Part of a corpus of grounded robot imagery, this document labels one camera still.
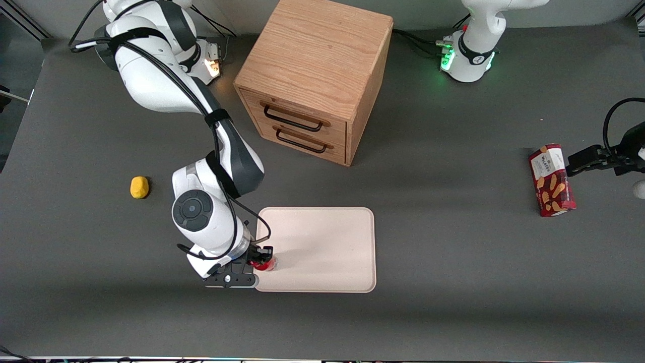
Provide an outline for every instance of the table surface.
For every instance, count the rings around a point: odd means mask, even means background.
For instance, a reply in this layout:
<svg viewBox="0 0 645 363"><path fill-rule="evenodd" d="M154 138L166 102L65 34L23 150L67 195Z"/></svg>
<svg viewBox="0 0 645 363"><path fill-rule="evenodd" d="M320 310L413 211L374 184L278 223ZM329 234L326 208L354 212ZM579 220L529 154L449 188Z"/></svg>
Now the table surface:
<svg viewBox="0 0 645 363"><path fill-rule="evenodd" d="M437 39L443 32L427 32ZM578 209L541 218L528 154L600 143L618 100L643 96L633 20L511 29L475 84L392 40L354 164L256 133L232 80L254 37L231 40L210 88L261 156L249 207L368 207L368 294L206 289L175 244L174 170L212 137L194 114L136 105L93 52L47 47L0 175L0 342L25 355L363 360L645 360L642 175L572 179ZM615 114L610 138L642 121ZM130 197L145 175L152 193Z"/></svg>

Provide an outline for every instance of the black metal handle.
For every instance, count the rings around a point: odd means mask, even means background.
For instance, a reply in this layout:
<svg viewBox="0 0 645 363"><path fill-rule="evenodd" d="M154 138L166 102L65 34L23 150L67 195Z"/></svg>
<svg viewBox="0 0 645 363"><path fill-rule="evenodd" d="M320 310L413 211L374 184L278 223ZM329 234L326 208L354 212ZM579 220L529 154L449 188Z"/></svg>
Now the black metal handle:
<svg viewBox="0 0 645 363"><path fill-rule="evenodd" d="M293 146L298 146L298 147L301 147L301 148L303 148L303 149L305 149L305 150L309 150L309 151L311 151L311 152L315 152L316 154L322 154L322 153L324 153L324 151L325 151L325 150L327 150L327 145L325 145L325 144L323 144L323 145L322 145L322 149L314 149L313 147L309 147L309 146L307 146L307 145L303 145L303 144L301 144L301 143L297 143L297 142L295 142L295 141L292 141L292 140L289 140L289 139L285 139L285 138L283 138L283 137L281 137L281 136L280 136L280 131L282 131L282 130L281 130L281 129L277 129L277 130L275 131L275 137L276 137L276 138L278 138L278 140L280 140L280 141L284 141L284 142L286 142L286 143L290 143L290 144L291 144L291 145L293 145Z"/></svg>
<svg viewBox="0 0 645 363"><path fill-rule="evenodd" d="M310 126L307 126L307 125L302 125L302 124L297 123L297 122L293 122L293 121L288 120L288 119L286 119L286 118L282 118L282 117L279 117L279 116L271 115L271 114L269 114L269 105L265 105L265 106L264 106L264 115L265 115L266 117L270 118L270 119L274 119L275 121L278 121L278 122L281 122L281 123L285 123L285 124L287 124L287 125L291 125L291 126L294 126L294 127L298 127L298 128L300 128L300 129L302 129L302 130L307 130L307 131L311 131L311 132L318 132L318 131L320 131L320 130L321 130L321 127L323 127L323 123L322 123L322 122L318 122L318 126L316 126L316 127L310 127Z"/></svg>

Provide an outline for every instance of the red cardboard box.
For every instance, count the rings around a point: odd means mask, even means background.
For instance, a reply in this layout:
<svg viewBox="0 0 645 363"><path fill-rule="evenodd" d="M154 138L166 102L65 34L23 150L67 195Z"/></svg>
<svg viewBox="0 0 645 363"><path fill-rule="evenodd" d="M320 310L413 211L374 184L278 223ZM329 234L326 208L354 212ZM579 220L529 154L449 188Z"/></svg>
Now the red cardboard box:
<svg viewBox="0 0 645 363"><path fill-rule="evenodd" d="M529 164L541 216L557 216L575 209L559 144L550 143L541 147L529 157Z"/></svg>

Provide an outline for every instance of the wooden drawer cabinet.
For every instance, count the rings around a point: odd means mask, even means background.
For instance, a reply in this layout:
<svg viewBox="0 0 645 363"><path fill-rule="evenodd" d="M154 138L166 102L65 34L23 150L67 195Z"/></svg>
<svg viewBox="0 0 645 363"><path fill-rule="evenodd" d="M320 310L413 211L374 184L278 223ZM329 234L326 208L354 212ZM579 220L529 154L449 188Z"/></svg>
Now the wooden drawer cabinet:
<svg viewBox="0 0 645 363"><path fill-rule="evenodd" d="M281 0L234 85L260 135L349 166L381 88L393 21Z"/></svg>

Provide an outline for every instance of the yellow object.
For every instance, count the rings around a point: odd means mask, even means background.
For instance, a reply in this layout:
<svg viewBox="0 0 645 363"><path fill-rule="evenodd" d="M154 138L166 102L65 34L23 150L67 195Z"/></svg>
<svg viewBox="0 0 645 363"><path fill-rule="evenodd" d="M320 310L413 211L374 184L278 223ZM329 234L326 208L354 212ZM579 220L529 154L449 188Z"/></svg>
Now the yellow object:
<svg viewBox="0 0 645 363"><path fill-rule="evenodd" d="M145 198L150 192L150 186L145 176L135 176L130 183L130 194L132 198Z"/></svg>

